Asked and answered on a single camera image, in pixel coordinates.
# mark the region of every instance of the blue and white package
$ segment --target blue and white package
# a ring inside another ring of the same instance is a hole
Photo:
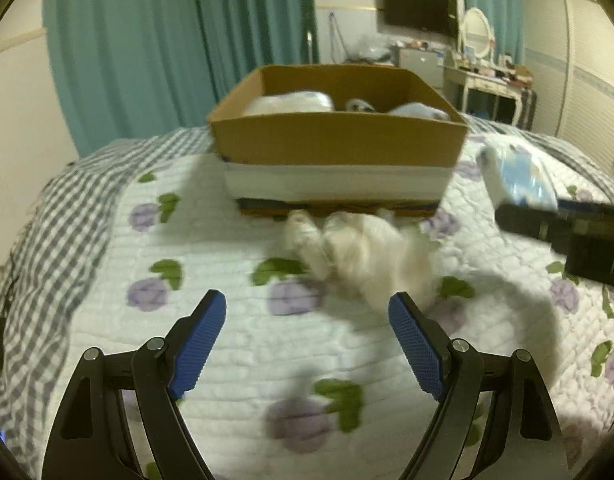
[[[545,166],[524,147],[489,146],[477,162],[494,209],[501,203],[558,209],[558,196]]]

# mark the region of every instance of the screw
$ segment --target screw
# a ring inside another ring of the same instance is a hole
[[[466,352],[469,350],[469,343],[465,341],[465,339],[456,339],[452,342],[452,346],[458,352]]]
[[[82,354],[85,361],[94,361],[96,357],[98,357],[98,348],[87,348]]]
[[[532,355],[523,348],[516,350],[516,357],[518,357],[518,359],[520,359],[520,361],[522,361],[523,363],[528,363],[532,360]]]
[[[149,350],[160,350],[165,345],[165,339],[162,337],[152,337],[147,342],[147,348]]]

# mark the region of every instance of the flat screen tv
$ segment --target flat screen tv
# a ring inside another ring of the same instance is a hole
[[[385,23],[458,37],[458,0],[383,0]]]

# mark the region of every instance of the white quilt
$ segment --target white quilt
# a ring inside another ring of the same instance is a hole
[[[454,277],[445,280],[446,298],[433,317],[480,351],[509,355],[522,347],[532,353],[570,464],[580,468],[613,416],[614,293],[576,284],[562,276],[564,260],[548,247],[498,231],[474,162],[484,142],[513,142],[538,153],[563,197],[605,197],[523,140],[470,136],[441,210],[423,225],[442,242],[444,274]],[[296,275],[291,263],[271,260],[255,272],[269,258],[291,258],[280,247],[282,227],[239,216],[213,155],[179,158],[148,178],[137,175],[118,205],[96,281],[72,320],[46,439],[85,349],[136,349],[165,335],[208,288],[217,288],[227,298],[225,326],[180,407],[213,474],[228,480],[398,478],[436,403],[418,387],[391,328],[366,305],[327,294]],[[352,416],[327,414],[331,401],[315,393],[323,379],[351,381],[361,409]],[[284,416],[291,422],[279,420]],[[483,425],[483,417],[474,422],[472,454]],[[136,447],[142,463],[151,462],[138,436]]]

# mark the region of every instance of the sliding closet door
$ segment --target sliding closet door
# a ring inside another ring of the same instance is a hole
[[[556,135],[567,82],[565,0],[523,0],[524,63],[538,95],[532,131]]]
[[[596,2],[567,0],[572,38],[572,81],[559,137],[600,167],[614,159],[614,27]]]

